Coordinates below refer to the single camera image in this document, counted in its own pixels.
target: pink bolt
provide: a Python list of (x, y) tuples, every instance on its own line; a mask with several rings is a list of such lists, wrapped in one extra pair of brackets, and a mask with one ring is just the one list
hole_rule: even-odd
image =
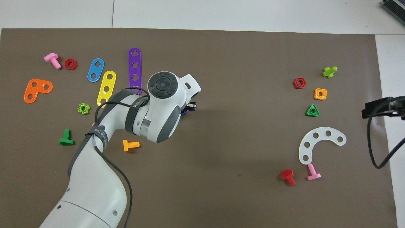
[(315, 168), (313, 167), (313, 164), (311, 164), (311, 163), (308, 164), (308, 168), (309, 168), (309, 171), (311, 172), (311, 175), (309, 177), (307, 177), (309, 181), (321, 177), (321, 174), (316, 173)]
[(57, 58), (59, 58), (59, 56), (55, 53), (50, 53), (49, 55), (44, 57), (44, 60), (47, 62), (52, 63), (52, 65), (56, 68), (59, 69), (61, 68), (60, 64), (58, 63), (58, 61), (56, 60)]

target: green bolt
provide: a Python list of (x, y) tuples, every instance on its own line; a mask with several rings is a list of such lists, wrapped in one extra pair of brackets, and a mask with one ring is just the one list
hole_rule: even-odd
[(322, 73), (322, 75), (324, 77), (331, 78), (331, 77), (333, 77), (333, 73), (336, 71), (337, 71), (337, 67), (332, 67), (332, 68), (327, 67), (324, 69), (324, 72)]
[(69, 139), (70, 135), (70, 130), (66, 129), (65, 132), (63, 133), (63, 138), (59, 139), (59, 144), (68, 146), (68, 145), (73, 145), (74, 141)]

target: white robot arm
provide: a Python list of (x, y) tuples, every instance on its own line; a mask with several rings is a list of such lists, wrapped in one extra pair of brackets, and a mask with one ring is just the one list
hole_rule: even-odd
[(73, 156), (68, 188), (41, 228), (117, 227), (127, 198), (122, 182), (101, 157), (109, 138), (115, 130), (125, 129), (153, 142), (168, 139), (180, 111), (201, 91), (190, 74), (178, 78), (167, 71), (154, 74), (147, 89), (149, 102), (128, 89), (110, 98)]

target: orange square nut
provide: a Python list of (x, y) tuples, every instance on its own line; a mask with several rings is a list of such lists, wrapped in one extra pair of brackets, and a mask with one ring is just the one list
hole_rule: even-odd
[(317, 100), (326, 100), (327, 92), (328, 91), (326, 89), (317, 88), (315, 89), (314, 98)]

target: velcro strap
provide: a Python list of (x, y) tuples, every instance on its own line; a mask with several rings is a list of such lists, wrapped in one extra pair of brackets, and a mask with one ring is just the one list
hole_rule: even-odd
[(104, 129), (105, 129), (104, 126), (92, 126), (85, 135), (97, 136), (102, 141), (102, 145), (105, 149), (105, 147), (107, 146), (107, 143), (108, 143), (108, 137), (107, 137), (107, 134), (105, 133)]
[(129, 133), (134, 133), (134, 122), (135, 122), (135, 117), (136, 114), (138, 114), (138, 110), (141, 107), (141, 105), (147, 101), (147, 98), (145, 97), (138, 97), (138, 99), (136, 99), (134, 101), (134, 103), (132, 103), (131, 107), (129, 108), (127, 117), (125, 119), (125, 130), (128, 131)]

